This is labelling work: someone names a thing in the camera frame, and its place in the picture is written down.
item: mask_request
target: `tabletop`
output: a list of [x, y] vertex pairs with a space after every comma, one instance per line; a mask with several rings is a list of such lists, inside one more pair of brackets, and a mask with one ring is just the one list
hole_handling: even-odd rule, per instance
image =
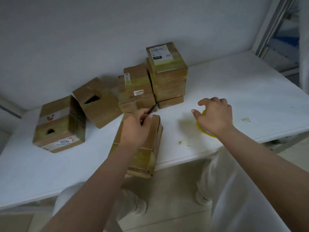
[[[184, 102], [159, 109], [164, 127], [156, 170], [203, 158], [222, 144], [196, 126], [191, 109], [226, 98], [234, 125], [257, 142], [309, 130], [309, 96], [252, 52], [189, 68]], [[86, 181], [107, 158], [122, 115], [102, 129], [86, 124], [85, 143], [53, 154], [32, 144], [40, 109], [25, 113], [0, 156], [0, 209], [60, 194]]]

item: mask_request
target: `white pants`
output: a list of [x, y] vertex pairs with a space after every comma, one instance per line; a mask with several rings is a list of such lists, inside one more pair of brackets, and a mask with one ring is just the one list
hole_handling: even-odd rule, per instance
[[212, 199], [210, 231], [290, 231], [225, 148], [204, 166], [197, 185]]
[[[83, 186], [83, 183], [64, 189], [58, 196], [52, 215], [54, 216], [60, 208]], [[136, 209], [138, 197], [129, 190], [121, 189], [114, 203], [110, 216], [106, 222], [104, 231], [122, 232], [118, 221]]]

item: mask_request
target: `box with shipping label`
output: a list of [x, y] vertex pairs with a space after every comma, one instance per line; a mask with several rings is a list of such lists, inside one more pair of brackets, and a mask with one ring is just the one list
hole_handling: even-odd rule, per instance
[[[130, 115], [132, 114], [125, 113], [123, 115], [122, 121], [114, 139], [114, 143], [109, 152], [110, 155], [117, 148], [120, 142], [123, 121]], [[135, 153], [127, 170], [127, 174], [142, 178], [152, 177], [153, 172], [155, 171], [162, 132], [163, 127], [160, 122], [160, 116], [153, 115], [147, 140], [142, 145], [142, 147], [139, 148], [138, 151]]]
[[180, 103], [183, 103], [183, 96], [160, 101], [158, 102], [158, 106], [160, 109], [162, 109], [162, 108], [170, 107], [170, 106], [180, 104]]
[[124, 77], [119, 91], [126, 93], [128, 97], [152, 93], [147, 67], [144, 63], [123, 70]]
[[117, 98], [99, 78], [94, 78], [73, 91], [87, 118], [102, 128], [122, 114]]
[[85, 142], [86, 117], [73, 96], [42, 106], [33, 144], [57, 153]]
[[124, 88], [124, 75], [118, 77], [118, 102], [123, 113], [133, 113], [140, 108], [151, 108], [156, 104], [153, 92], [130, 97]]
[[186, 79], [188, 67], [172, 42], [147, 47], [146, 50], [159, 83]]
[[160, 76], [156, 76], [150, 65], [149, 58], [146, 58], [149, 75], [152, 82], [152, 89], [156, 101], [167, 100], [179, 96], [183, 96], [186, 91], [186, 79], [179, 78], [178, 80], [171, 80], [168, 83], [162, 81]]

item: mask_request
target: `tiled floor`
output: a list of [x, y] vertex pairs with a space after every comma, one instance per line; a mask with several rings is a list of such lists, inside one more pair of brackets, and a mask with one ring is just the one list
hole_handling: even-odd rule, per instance
[[[280, 156], [309, 171], [309, 138], [280, 153]], [[123, 187], [145, 199], [145, 215], [129, 215], [120, 221], [124, 231], [207, 231], [210, 205], [201, 206], [195, 200], [196, 181], [204, 160], [197, 160], [156, 171], [151, 180], [128, 178]], [[0, 231], [38, 232], [51, 218], [51, 212], [0, 217]]]

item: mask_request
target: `forearm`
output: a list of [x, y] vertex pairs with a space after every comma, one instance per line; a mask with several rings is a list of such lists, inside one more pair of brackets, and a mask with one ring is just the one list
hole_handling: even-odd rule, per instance
[[309, 217], [309, 173], [231, 127], [217, 135], [282, 220], [304, 230]]
[[118, 146], [42, 231], [102, 232], [135, 152]]

